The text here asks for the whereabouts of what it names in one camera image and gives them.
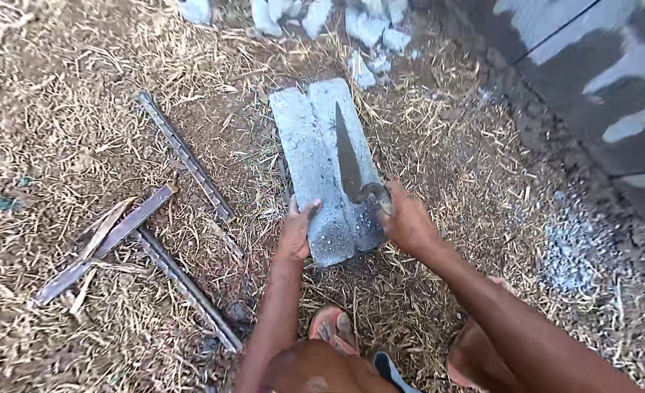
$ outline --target dry grass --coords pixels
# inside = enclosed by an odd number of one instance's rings
[[[334,33],[315,42],[250,39],[237,28],[239,3],[223,12],[235,27],[184,24],[156,1],[0,3],[0,194],[25,204],[0,213],[1,392],[230,386],[237,357],[201,354],[209,328],[134,243],[97,265],[82,308],[90,322],[61,301],[25,307],[88,223],[176,178],[178,196],[150,226],[222,310],[256,310],[287,192],[262,91],[348,76],[350,47]],[[609,301],[610,272],[601,272],[595,296],[538,285],[543,226],[558,210],[551,195],[564,176],[519,145],[508,113],[478,98],[475,62],[433,29],[422,61],[396,63],[397,85],[382,94],[354,88],[379,169],[423,198],[470,263],[506,277],[522,299],[645,386],[640,283],[619,278],[621,308]],[[170,164],[168,143],[132,110],[137,90],[158,95],[228,198],[238,219],[227,230],[246,251],[243,262],[206,224],[213,213]],[[22,176],[34,181],[17,187]],[[354,312],[365,350],[388,349],[417,388],[455,389],[443,362],[466,315],[421,264],[386,246],[306,271],[303,289],[301,333],[318,306],[335,301]],[[246,314],[234,316],[240,332],[251,327]]]

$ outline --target concrete block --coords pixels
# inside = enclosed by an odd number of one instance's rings
[[[373,48],[390,25],[387,18],[369,17],[369,14],[353,5],[347,6],[344,17],[347,34],[362,41],[367,48]]]
[[[334,177],[337,179],[338,192],[343,201],[348,233],[354,234],[356,249],[360,251],[372,250],[385,242],[382,229],[375,216],[378,207],[369,201],[359,205],[353,204],[350,198],[342,191],[339,161],[336,154],[335,104],[339,103],[349,138],[354,147],[354,154],[361,170],[362,184],[380,182],[378,172],[375,170],[375,165],[370,156],[369,142],[363,134],[362,123],[357,117],[352,94],[349,92],[347,83],[340,78],[313,83],[308,90],[310,102],[318,120],[318,130],[323,135],[323,140],[327,142],[327,147],[332,153],[332,168]]]
[[[410,43],[412,37],[395,29],[383,31],[383,46],[397,53],[405,52],[405,47]]]
[[[315,0],[309,5],[308,13],[303,19],[303,28],[311,39],[318,37],[330,11],[332,11],[332,0]]]
[[[322,209],[310,223],[308,244],[319,266],[329,266],[385,242],[370,201],[351,203],[341,185],[334,126],[339,102],[357,155],[362,181],[378,181],[346,82],[313,83],[309,95],[291,87],[269,95],[291,178],[301,208],[315,198]]]
[[[361,0],[365,11],[372,17],[385,16],[385,5],[383,0]]]
[[[211,24],[211,3],[208,0],[186,0],[179,3],[179,14],[195,24]]]
[[[293,0],[268,0],[269,19],[277,22],[283,16],[284,12],[291,8]]]
[[[283,35],[283,30],[281,26],[271,20],[269,15],[269,4],[266,0],[252,0],[252,19],[255,21],[255,28],[263,34],[268,34],[269,36],[281,37]]]
[[[367,90],[369,87],[375,85],[373,73],[368,67],[366,67],[358,49],[355,49],[352,52],[352,57],[347,61],[347,66],[352,71],[354,80],[359,84],[362,90]]]
[[[291,18],[297,18],[300,16],[301,11],[303,11],[303,2],[301,0],[294,0],[284,14]]]
[[[406,10],[407,0],[388,0],[388,14],[393,24],[400,23],[405,18]]]

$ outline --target broken concrete pieces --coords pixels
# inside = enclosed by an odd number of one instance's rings
[[[383,72],[390,72],[392,64],[385,53],[377,53],[373,59],[366,63],[366,66],[369,67],[369,70],[372,73],[380,74]]]
[[[355,5],[348,5],[344,16],[347,34],[362,41],[367,48],[373,48],[390,25],[390,20],[384,15],[371,17]]]
[[[268,0],[267,9],[269,12],[269,20],[277,22],[283,16],[284,9],[287,10],[292,4],[292,0]]]
[[[400,23],[405,18],[407,0],[387,0],[388,14],[393,25]]]
[[[329,266],[385,241],[375,218],[377,208],[369,201],[354,205],[342,190],[334,125],[336,103],[345,119],[362,182],[378,182],[378,174],[346,82],[337,78],[313,83],[308,90],[308,95],[294,87],[270,94],[269,104],[300,207],[322,199],[322,209],[308,229],[308,242],[318,266]]]
[[[281,26],[275,20],[271,20],[269,3],[266,0],[252,0],[252,19],[255,21],[255,28],[260,33],[274,37],[283,35]]]
[[[395,29],[383,31],[383,46],[397,53],[405,52],[405,47],[410,43],[412,37]]]
[[[330,11],[332,11],[332,0],[315,0],[309,5],[302,26],[311,39],[318,37]]]
[[[352,57],[347,61],[347,66],[352,71],[353,79],[359,84],[362,90],[367,90],[369,87],[375,85],[375,77],[363,62],[363,58],[358,49],[354,49],[352,52]]]
[[[211,24],[211,3],[208,0],[185,0],[178,2],[179,14],[195,24]]]

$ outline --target flip-flop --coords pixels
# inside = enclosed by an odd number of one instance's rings
[[[504,289],[510,292],[510,294],[516,295],[514,292],[514,288],[509,285],[509,282],[507,282],[504,278],[502,277],[492,277],[491,275],[488,275],[487,278],[494,282],[497,285],[501,285]],[[455,357],[454,351],[458,350],[457,349],[457,343],[460,343],[463,337],[468,334],[470,329],[475,329],[475,328],[481,329],[480,326],[477,324],[477,322],[473,318],[469,318],[466,322],[466,324],[463,326],[463,328],[458,332],[458,335],[456,335],[456,338],[454,339],[453,344],[451,345],[451,348],[449,349],[449,354],[446,356],[446,373],[449,375],[449,379],[455,383],[456,385],[462,386],[464,388],[473,388],[473,389],[478,389],[478,390],[485,390],[483,387],[479,386],[475,382],[473,382],[470,378],[466,377],[463,375],[458,369],[453,365],[453,363],[450,361],[452,357]]]
[[[329,304],[315,313],[308,338],[325,341],[341,354],[359,355],[349,316],[337,306]]]

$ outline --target concrete wall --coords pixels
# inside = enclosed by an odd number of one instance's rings
[[[645,0],[454,4],[645,219]]]

